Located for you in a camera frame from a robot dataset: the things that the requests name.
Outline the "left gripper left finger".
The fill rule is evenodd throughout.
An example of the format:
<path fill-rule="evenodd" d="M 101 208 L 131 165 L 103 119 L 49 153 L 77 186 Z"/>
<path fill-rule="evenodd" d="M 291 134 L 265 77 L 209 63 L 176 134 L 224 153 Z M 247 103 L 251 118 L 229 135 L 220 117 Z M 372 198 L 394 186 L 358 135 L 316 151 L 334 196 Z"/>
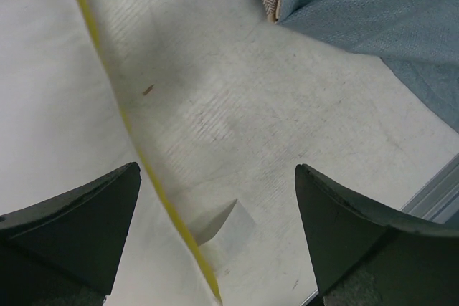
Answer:
<path fill-rule="evenodd" d="M 1 215 L 2 305 L 102 305 L 141 186 L 137 163 Z"/>

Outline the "blue-grey pillowcase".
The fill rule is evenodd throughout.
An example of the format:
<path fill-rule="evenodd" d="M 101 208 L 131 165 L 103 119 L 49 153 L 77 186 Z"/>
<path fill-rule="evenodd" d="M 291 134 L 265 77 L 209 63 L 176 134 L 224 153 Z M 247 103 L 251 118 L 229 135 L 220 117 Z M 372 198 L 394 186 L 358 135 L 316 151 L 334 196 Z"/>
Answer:
<path fill-rule="evenodd" d="M 458 128 L 458 0 L 262 0 L 268 19 L 347 52 L 379 57 Z"/>

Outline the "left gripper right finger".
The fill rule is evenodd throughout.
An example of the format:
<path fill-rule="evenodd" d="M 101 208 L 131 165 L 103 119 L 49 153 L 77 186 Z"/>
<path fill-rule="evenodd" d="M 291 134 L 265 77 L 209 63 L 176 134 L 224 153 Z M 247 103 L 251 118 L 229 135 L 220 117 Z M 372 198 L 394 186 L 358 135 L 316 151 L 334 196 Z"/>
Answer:
<path fill-rule="evenodd" d="M 458 231 L 403 213 L 308 165 L 295 191 L 314 305 L 456 305 Z"/>

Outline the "white pillow yellow edge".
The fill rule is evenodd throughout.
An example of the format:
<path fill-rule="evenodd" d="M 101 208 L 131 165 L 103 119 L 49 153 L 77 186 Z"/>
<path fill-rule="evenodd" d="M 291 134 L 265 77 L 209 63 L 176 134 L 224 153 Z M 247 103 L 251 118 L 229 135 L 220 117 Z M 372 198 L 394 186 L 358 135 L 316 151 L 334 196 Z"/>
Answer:
<path fill-rule="evenodd" d="M 107 305 L 219 305 L 212 268 L 132 143 L 86 0 L 1 0 L 1 212 L 129 162 L 141 190 Z"/>

